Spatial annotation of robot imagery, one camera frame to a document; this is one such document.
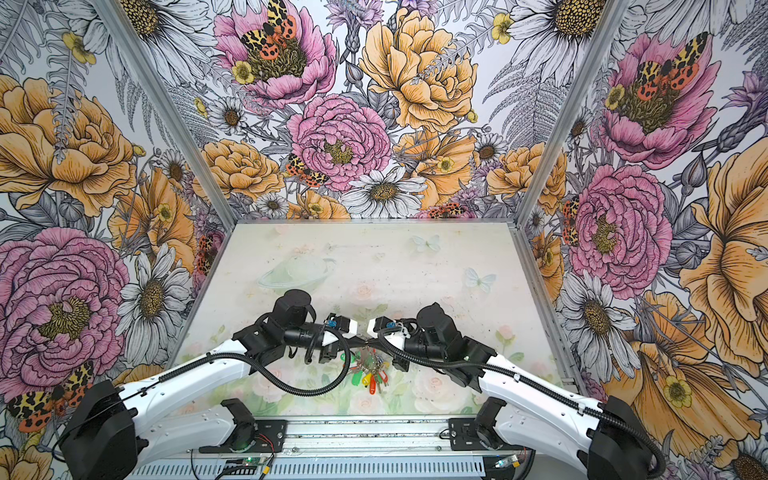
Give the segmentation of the metal key organizer plate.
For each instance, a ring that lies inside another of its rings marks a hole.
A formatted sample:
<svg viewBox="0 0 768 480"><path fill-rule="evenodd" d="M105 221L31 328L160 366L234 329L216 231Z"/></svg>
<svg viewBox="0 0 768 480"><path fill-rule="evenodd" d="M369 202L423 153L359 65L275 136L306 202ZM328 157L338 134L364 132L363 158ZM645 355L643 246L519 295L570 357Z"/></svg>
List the metal key organizer plate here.
<svg viewBox="0 0 768 480"><path fill-rule="evenodd" d="M354 356L355 363L351 369L354 374L371 375L377 383L388 382L387 369L389 363L376 348L365 346L358 350Z"/></svg>

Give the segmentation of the bunch of coloured key tags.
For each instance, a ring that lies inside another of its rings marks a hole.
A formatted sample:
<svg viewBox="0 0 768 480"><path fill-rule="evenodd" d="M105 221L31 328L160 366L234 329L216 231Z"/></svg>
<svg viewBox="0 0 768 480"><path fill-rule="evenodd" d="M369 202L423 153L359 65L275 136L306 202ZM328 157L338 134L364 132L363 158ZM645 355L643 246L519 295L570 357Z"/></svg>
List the bunch of coloured key tags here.
<svg viewBox="0 0 768 480"><path fill-rule="evenodd" d="M351 367L350 367L350 370L348 372L348 377L351 379L351 383L353 385L365 387L368 390L370 395L376 395L380 390L382 390L384 387L387 387L389 385L388 369L390 367L390 363L388 361L387 361L389 363L389 367L387 369L388 382L387 383L377 383L376 380L371 377L371 375L363 376L360 373L354 374L351 371L351 369L353 368L354 363L355 363L355 356L354 356L354 354L352 355Z"/></svg>

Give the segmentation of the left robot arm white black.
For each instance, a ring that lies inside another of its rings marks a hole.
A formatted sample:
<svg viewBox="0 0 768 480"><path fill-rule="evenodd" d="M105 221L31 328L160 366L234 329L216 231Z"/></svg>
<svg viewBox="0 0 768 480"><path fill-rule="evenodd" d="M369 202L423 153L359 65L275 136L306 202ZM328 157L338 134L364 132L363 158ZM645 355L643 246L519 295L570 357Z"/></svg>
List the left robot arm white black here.
<svg viewBox="0 0 768 480"><path fill-rule="evenodd" d="M162 433L164 418L217 387L254 373L294 396L323 395L349 372L358 330L356 321L336 314L318 322L310 295L293 289L254 323L193 360L139 381L97 383L85 391L57 442L69 473L75 479L124 479L141 463L169 455L171 448L198 431L191 421L179 419L177 427ZM342 352L341 372L324 387L302 390L268 370L285 353L299 349L318 352L324 362Z"/></svg>

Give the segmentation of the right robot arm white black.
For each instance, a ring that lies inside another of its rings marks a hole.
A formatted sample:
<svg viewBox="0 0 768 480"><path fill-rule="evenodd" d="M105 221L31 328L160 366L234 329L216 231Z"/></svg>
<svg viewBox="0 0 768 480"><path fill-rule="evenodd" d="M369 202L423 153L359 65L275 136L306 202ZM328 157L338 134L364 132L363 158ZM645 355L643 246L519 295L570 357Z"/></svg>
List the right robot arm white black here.
<svg viewBox="0 0 768 480"><path fill-rule="evenodd" d="M434 369L484 395L475 422L490 450L527 447L590 479L658 479L666 471L662 449L625 401L600 401L540 379L463 335L437 303L413 318L377 317L367 333L402 365Z"/></svg>

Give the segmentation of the green circuit board left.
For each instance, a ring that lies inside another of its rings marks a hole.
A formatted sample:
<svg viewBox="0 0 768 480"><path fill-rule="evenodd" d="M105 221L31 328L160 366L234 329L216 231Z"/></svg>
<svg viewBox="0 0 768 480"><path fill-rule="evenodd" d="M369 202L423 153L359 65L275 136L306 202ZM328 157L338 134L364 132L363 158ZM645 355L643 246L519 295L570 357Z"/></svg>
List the green circuit board left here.
<svg viewBox="0 0 768 480"><path fill-rule="evenodd" d="M228 461L226 469L229 476L244 475L246 477L259 477L265 470L272 466L271 457L246 457Z"/></svg>

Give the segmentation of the green circuit board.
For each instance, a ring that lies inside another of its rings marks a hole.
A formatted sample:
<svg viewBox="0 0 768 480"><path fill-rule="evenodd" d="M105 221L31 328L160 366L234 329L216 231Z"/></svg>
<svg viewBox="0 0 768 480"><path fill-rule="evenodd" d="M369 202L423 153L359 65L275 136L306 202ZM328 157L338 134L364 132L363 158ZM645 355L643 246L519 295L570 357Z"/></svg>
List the green circuit board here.
<svg viewBox="0 0 768 480"><path fill-rule="evenodd" d="M272 466L271 457L246 457L228 461L226 469L229 476L244 475L246 477L259 477L265 470Z"/></svg>
<svg viewBox="0 0 768 480"><path fill-rule="evenodd" d="M494 464L494 468L498 470L516 469L520 466L521 462L517 455L509 455L507 457L497 460Z"/></svg>

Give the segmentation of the green circuit board right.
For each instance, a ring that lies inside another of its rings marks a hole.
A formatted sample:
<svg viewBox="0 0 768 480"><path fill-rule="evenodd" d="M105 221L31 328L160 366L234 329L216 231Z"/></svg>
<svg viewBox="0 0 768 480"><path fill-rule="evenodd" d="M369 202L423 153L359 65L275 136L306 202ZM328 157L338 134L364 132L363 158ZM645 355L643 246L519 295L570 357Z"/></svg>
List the green circuit board right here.
<svg viewBox="0 0 768 480"><path fill-rule="evenodd" d="M494 468L498 470L516 469L520 466L521 462L517 455L509 455L507 457L497 460L494 464Z"/></svg>

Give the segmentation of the aluminium front rail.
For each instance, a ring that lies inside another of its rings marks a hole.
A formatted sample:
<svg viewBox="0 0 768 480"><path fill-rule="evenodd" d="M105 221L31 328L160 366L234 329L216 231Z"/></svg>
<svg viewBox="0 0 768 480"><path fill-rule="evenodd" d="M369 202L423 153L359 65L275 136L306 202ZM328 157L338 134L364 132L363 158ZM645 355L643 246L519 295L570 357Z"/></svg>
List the aluminium front rail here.
<svg viewBox="0 0 768 480"><path fill-rule="evenodd" d="M279 453L170 455L136 468L133 479L583 479L585 473L543 451L452 451L450 416L295 417ZM517 455L520 466L498 470ZM259 477L229 476L228 461L271 457Z"/></svg>

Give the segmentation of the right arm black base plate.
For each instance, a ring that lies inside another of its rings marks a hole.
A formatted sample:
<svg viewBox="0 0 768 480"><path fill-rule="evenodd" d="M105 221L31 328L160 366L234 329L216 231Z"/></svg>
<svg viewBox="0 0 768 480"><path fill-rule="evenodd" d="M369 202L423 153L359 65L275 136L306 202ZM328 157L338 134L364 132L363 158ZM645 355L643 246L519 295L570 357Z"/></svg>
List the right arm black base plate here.
<svg viewBox="0 0 768 480"><path fill-rule="evenodd" d="M488 440L480 433L474 417L451 417L445 434L452 451L522 451L521 445Z"/></svg>

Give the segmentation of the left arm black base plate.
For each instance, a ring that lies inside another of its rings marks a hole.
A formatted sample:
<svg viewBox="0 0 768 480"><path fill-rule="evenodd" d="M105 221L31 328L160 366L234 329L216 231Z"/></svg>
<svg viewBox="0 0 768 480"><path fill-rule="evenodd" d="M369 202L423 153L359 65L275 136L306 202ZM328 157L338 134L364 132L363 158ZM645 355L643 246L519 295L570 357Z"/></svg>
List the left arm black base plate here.
<svg viewBox="0 0 768 480"><path fill-rule="evenodd" d="M258 419L252 424L239 423L222 443L204 446L198 451L203 454L279 453L283 451L287 426L286 420L273 419Z"/></svg>

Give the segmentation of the right aluminium corner post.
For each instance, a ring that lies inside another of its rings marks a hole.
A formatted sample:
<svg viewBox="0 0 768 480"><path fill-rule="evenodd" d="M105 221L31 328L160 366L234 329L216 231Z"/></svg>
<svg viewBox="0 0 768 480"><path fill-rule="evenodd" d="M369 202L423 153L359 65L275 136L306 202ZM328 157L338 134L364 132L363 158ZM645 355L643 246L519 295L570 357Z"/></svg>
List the right aluminium corner post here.
<svg viewBox="0 0 768 480"><path fill-rule="evenodd" d="M579 112L580 105L595 77L602 61L608 55L611 44L617 36L623 17L629 9L630 1L608 1L602 17L596 26L593 39L586 50L586 56L576 70L572 86L560 109L554 128L546 141L542 152L539 168L534 173L527 192L522 197L522 203L515 217L515 224L522 229L530 218L533 208L546 186L546 181L553 171L557 158L566 140L572 122Z"/></svg>

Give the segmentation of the aluminium corner post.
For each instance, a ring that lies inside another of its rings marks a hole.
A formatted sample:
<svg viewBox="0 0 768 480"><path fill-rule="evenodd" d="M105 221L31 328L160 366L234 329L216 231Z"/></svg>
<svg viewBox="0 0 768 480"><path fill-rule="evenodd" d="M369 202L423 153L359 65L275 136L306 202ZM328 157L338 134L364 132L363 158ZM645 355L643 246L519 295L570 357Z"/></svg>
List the aluminium corner post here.
<svg viewBox="0 0 768 480"><path fill-rule="evenodd" d="M611 44L617 36L623 17L629 9L630 1L608 1L602 17L596 26L593 39L586 50L586 56L576 70L572 86L560 109L554 128L546 141L542 152L539 168L534 173L527 192L522 197L522 203L515 217L515 224L522 229L530 218L533 208L546 186L546 181L553 171L557 158L566 140L572 122L579 112L580 105L595 77L602 61L608 55Z"/></svg>
<svg viewBox="0 0 768 480"><path fill-rule="evenodd" d="M165 126L173 138L176 147L189 163L196 179L215 209L224 229L231 233L237 219L233 214L224 194L216 184L209 167L203 159L194 138L182 120L172 97L166 89L161 76L150 60L148 50L142 45L119 1L95 1L94 9L104 22L107 30L122 53L123 59L130 65L138 80L144 83L144 90L149 100L158 110Z"/></svg>

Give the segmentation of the left aluminium corner post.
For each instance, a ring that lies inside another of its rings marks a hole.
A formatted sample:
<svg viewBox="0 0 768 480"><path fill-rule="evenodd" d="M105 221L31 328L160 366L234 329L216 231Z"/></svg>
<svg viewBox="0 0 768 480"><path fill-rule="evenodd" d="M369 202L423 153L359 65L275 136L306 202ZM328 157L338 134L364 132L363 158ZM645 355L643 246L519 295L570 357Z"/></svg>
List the left aluminium corner post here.
<svg viewBox="0 0 768 480"><path fill-rule="evenodd" d="M123 59L130 65L138 80L144 83L144 90L149 100L158 110L165 126L173 138L176 147L189 163L196 179L215 209L224 229L231 233L237 219L233 214L224 194L216 184L209 167L203 159L194 138L182 120L172 97L166 89L161 76L150 60L148 50L142 45L119 1L95 1L94 9L104 22L107 30L122 53Z"/></svg>

